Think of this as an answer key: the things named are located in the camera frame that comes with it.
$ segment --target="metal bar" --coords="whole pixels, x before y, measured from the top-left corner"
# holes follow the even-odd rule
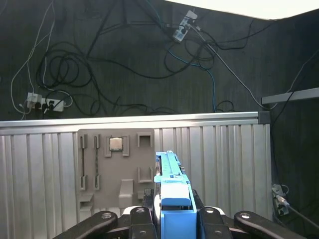
[[[261,99],[261,102],[263,105],[286,102],[291,94],[292,92],[263,97]],[[314,98],[319,98],[319,88],[295,91],[294,94],[290,97],[289,101],[307,100]]]
[[[50,125],[77,125],[98,123],[124,123],[124,122],[155,122],[155,121],[213,121],[213,120],[255,120],[258,123],[258,112],[217,113],[217,114],[191,114],[172,116],[136,116],[113,118],[84,118],[84,119],[47,119],[27,121],[1,121],[2,127],[50,126]]]

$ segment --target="screw head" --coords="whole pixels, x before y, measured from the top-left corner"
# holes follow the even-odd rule
[[[214,209],[212,209],[212,208],[206,208],[205,210],[206,210],[207,213],[213,213],[214,212]]]
[[[221,231],[215,231],[215,234],[218,235],[218,236],[222,235]]]
[[[145,212],[145,210],[144,210],[144,208],[138,208],[138,209],[136,210],[136,212],[137,212],[137,213],[143,213],[143,212]]]
[[[102,218],[103,219],[108,219],[108,218],[111,218],[112,217],[112,215],[110,214],[110,213],[104,213],[104,214],[102,214]]]
[[[250,215],[248,213],[241,213],[240,216],[244,219],[249,219]]]

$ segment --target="bolt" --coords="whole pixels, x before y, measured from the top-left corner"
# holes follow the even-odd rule
[[[206,208],[206,212],[207,212],[207,213],[213,213],[213,212],[214,212],[214,209],[212,209],[212,208]]]
[[[144,208],[138,208],[138,209],[136,210],[136,212],[137,212],[137,213],[143,213],[143,212],[145,212],[145,210],[144,210]]]
[[[249,219],[250,215],[248,213],[241,213],[240,216],[244,219]]]
[[[112,215],[110,214],[110,213],[104,213],[104,214],[102,214],[102,218],[103,219],[107,219],[107,218],[111,218],[112,217]]]

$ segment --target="electrical outlet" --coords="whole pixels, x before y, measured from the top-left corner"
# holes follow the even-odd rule
[[[48,105],[48,111],[50,111],[50,107],[53,108],[53,111],[57,111],[57,112],[63,112],[64,110],[64,101],[61,100],[55,100],[55,99],[46,99],[46,98],[42,98],[42,106],[40,109],[42,109],[43,106]]]
[[[28,92],[28,96],[26,98],[27,107],[28,108],[34,108],[36,103],[41,103],[42,95],[30,93]]]
[[[272,187],[272,191],[274,196],[276,195],[279,195],[282,197],[286,196],[281,185],[279,184],[274,184]],[[287,215],[289,213],[288,208],[285,207],[284,205],[281,205],[275,197],[273,199],[273,202],[274,202],[274,207],[277,210],[279,216]]]
[[[197,19],[197,15],[192,11],[188,11],[184,19],[181,21],[179,28],[173,34],[173,37],[177,42],[183,41],[190,29],[189,24],[193,24],[195,19]]]

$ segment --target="power strip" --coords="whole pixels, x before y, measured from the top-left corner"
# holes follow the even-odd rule
[[[42,95],[35,93],[28,93],[27,96],[27,107],[32,109],[41,110],[43,106],[48,105],[48,111],[53,109],[53,111],[63,112],[64,110],[64,101],[55,100],[55,99],[46,99]]]
[[[179,28],[173,34],[173,37],[177,42],[183,41],[190,29],[189,24],[193,24],[196,19],[197,15],[192,11],[188,11],[184,19],[181,21]]]
[[[42,107],[45,106],[45,105],[49,106],[47,108],[48,111],[51,110],[50,108],[52,108],[53,111],[57,111],[57,112],[63,112],[63,110],[64,110],[64,101],[61,101],[61,100],[42,98],[41,107],[38,108],[38,109],[41,110]]]

